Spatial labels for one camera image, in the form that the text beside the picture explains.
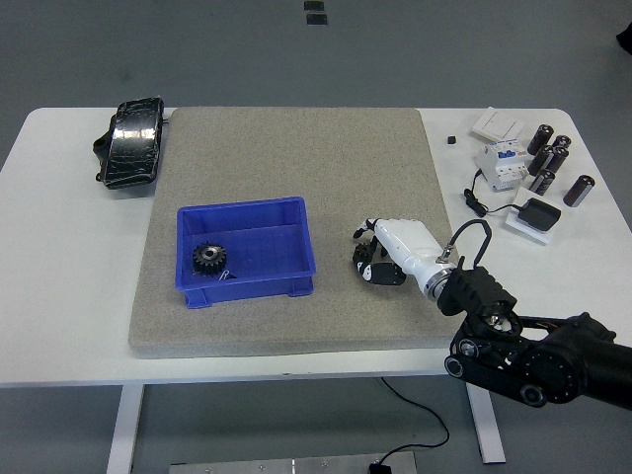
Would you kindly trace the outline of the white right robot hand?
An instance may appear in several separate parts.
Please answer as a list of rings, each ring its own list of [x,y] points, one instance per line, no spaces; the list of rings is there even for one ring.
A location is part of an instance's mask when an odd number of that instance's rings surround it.
[[[454,265],[427,227],[411,219],[367,219],[354,233],[358,239],[372,231],[369,243],[358,243],[353,262],[372,284],[401,285],[412,276],[427,299],[437,300]]]

